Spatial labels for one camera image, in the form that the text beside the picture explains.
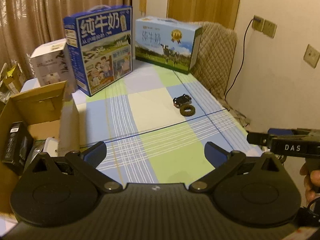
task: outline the tablecloth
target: tablecloth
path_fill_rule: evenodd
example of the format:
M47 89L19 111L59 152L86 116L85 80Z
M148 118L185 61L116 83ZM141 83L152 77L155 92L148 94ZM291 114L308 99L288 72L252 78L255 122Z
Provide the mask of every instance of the tablecloth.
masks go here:
M23 91L39 86L28 81ZM184 117L173 98L188 94L195 115ZM133 61L133 72L88 97L73 94L80 116L81 149L104 141L107 157L97 169L125 186L128 182L187 186L212 171L204 145L260 156L238 122L191 74ZM0 235L10 226L0 220Z

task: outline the black ring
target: black ring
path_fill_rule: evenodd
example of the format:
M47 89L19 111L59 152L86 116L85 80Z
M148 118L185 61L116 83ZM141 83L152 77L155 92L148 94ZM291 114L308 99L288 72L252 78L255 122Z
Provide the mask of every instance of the black ring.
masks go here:
M184 105L180 108L180 114L183 116L192 116L196 113L196 109L192 105Z

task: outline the metal pivot bolt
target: metal pivot bolt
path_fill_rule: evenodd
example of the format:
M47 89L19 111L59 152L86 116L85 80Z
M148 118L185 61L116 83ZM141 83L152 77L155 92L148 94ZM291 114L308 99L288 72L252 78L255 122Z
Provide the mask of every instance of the metal pivot bolt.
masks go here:
M202 189L206 189L207 188L207 184L203 181L196 181L194 183L191 184L191 187L193 187L196 190L202 190Z
M108 189L108 190L115 190L120 187L120 184L115 181L110 181L110 182L105 183L104 187L105 187L105 189Z

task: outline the box handle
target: box handle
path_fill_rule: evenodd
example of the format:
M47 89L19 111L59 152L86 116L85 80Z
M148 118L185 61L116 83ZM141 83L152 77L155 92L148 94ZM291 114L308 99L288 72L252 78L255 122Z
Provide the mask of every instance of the box handle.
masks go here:
M105 4L99 4L90 8L88 12L99 11L101 9L111 9L111 7Z

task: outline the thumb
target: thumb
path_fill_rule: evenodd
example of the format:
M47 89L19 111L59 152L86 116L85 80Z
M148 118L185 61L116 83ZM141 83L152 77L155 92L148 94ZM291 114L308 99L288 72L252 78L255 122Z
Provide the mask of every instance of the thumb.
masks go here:
M317 187L320 187L320 170L312 171L310 178L312 184L314 184Z

